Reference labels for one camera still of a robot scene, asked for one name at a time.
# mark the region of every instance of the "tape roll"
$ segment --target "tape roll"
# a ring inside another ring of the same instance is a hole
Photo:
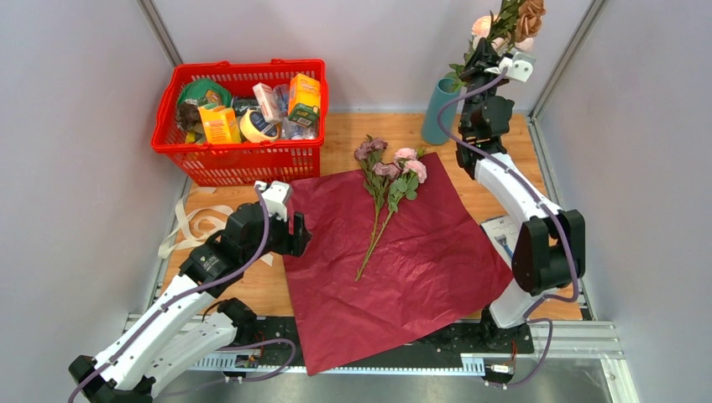
[[[280,137],[279,126],[264,120],[262,112],[254,109],[249,109],[240,118],[240,132],[247,141],[252,143],[261,143],[265,140],[276,141]]]

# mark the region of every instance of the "pink rose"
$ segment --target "pink rose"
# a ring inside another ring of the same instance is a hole
[[[395,179],[401,174],[401,170],[398,169],[394,164],[384,164],[382,162],[377,162],[374,165],[374,173],[376,175],[388,176],[391,179]]]
[[[418,160],[407,160],[403,164],[403,173],[413,171],[418,175],[418,182],[423,183],[427,179],[427,170],[425,165]]]
[[[417,160],[418,159],[418,152],[415,151],[414,149],[399,149],[398,151],[395,152],[395,155],[393,156],[394,160]]]
[[[472,36],[479,36],[480,38],[487,38],[490,35],[490,28],[492,27],[492,18],[489,15],[480,17],[477,21],[472,24]]]

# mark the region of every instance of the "flower stem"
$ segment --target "flower stem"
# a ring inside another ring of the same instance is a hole
[[[374,207],[376,209],[376,213],[374,215],[374,230],[371,231],[371,244],[373,244],[373,242],[374,242],[374,238],[376,237],[376,228],[378,228],[378,216],[380,213],[380,206],[378,204],[379,204],[378,202],[374,202]]]
[[[366,265],[368,264],[369,259],[371,258],[371,254],[376,249],[376,245],[380,241],[381,235],[383,235],[383,230],[385,230],[385,226],[388,224],[388,221],[390,221],[390,218],[392,216],[393,216],[393,211],[391,210],[390,212],[388,212],[388,217],[385,218],[385,221],[383,221],[383,225],[380,227],[380,232],[379,232],[378,237],[374,240],[374,242],[371,244],[371,247],[369,248],[369,251],[366,253],[364,262],[361,264],[361,269],[359,269],[359,272],[356,274],[356,281],[361,280],[361,275],[364,273],[364,269],[366,268]]]

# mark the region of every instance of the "gray floor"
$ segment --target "gray floor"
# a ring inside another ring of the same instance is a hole
[[[517,378],[526,376],[532,360],[517,361]],[[187,390],[219,379],[218,373],[186,372],[166,393]],[[549,359],[527,385],[495,390],[474,379],[455,376],[398,376],[283,374],[243,385],[216,385],[187,395],[157,399],[159,403],[417,403],[417,402],[611,402],[597,360]]]

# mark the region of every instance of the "green bag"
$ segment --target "green bag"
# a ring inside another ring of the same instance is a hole
[[[201,122],[198,107],[208,103],[229,106],[233,96],[220,84],[202,78],[183,87],[175,105],[175,122],[184,131],[193,129]]]

